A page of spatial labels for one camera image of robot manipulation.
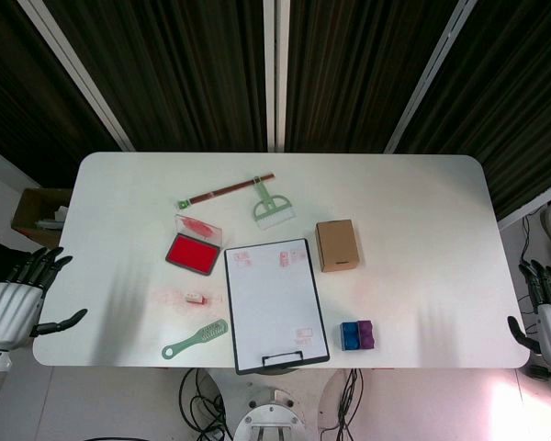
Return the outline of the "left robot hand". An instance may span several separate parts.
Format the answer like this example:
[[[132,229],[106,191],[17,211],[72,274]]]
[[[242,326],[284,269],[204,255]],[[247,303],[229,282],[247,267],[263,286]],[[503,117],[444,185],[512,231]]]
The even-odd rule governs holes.
[[[61,256],[62,252],[61,247],[40,248],[0,279],[0,352],[15,350],[30,338],[70,329],[87,314],[87,309],[81,309],[60,322],[39,321],[49,288],[73,259]]]

